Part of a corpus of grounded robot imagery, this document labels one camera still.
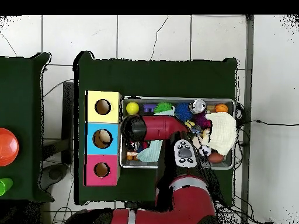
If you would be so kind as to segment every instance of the light blue cloth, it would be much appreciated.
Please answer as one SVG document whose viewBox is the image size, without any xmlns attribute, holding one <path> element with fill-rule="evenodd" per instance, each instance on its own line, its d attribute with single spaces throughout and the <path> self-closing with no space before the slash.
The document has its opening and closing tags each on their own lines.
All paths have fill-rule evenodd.
<svg viewBox="0 0 299 224">
<path fill-rule="evenodd" d="M 175 107 L 172 107 L 172 110 L 162 111 L 160 113 L 155 113 L 154 115 L 175 115 Z M 159 160 L 163 140 L 154 140 L 151 141 L 149 147 L 144 149 L 137 155 L 137 159 L 142 162 L 157 162 Z"/>
</svg>

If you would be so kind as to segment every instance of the orange ball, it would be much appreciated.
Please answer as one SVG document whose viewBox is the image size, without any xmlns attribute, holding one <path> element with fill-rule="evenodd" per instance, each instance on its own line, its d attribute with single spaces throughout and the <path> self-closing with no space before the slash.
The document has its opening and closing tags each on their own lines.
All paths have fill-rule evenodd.
<svg viewBox="0 0 299 224">
<path fill-rule="evenodd" d="M 227 107 L 227 105 L 225 105 L 225 104 L 217 104 L 216 106 L 215 106 L 215 112 L 216 113 L 220 113 L 220 112 L 224 112 L 224 113 L 227 113 L 228 112 L 228 107 Z"/>
</svg>

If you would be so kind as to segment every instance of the green spiky ball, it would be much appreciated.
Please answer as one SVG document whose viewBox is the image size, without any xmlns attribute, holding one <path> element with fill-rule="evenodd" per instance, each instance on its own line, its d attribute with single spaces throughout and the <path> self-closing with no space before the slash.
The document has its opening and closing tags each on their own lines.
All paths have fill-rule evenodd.
<svg viewBox="0 0 299 224">
<path fill-rule="evenodd" d="M 172 109 L 172 105 L 168 102 L 160 102 L 154 109 L 154 113 L 160 113 L 162 111 L 169 111 Z"/>
</svg>

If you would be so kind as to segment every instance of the purple toy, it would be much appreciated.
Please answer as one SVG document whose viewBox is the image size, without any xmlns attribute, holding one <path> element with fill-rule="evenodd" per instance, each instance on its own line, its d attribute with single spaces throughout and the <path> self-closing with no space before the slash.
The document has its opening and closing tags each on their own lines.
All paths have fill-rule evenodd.
<svg viewBox="0 0 299 224">
<path fill-rule="evenodd" d="M 145 113 L 154 112 L 154 109 L 156 108 L 157 104 L 144 104 L 143 109 Z"/>
<path fill-rule="evenodd" d="M 211 127 L 211 121 L 206 118 L 206 111 L 194 115 L 194 122 L 203 129 Z"/>
</svg>

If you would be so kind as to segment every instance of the red bowl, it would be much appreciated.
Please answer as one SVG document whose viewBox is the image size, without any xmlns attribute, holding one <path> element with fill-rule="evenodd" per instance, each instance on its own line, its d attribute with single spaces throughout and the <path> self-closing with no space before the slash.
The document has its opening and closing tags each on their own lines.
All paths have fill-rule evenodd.
<svg viewBox="0 0 299 224">
<path fill-rule="evenodd" d="M 0 166 L 11 164 L 19 152 L 19 143 L 8 129 L 0 128 Z"/>
</svg>

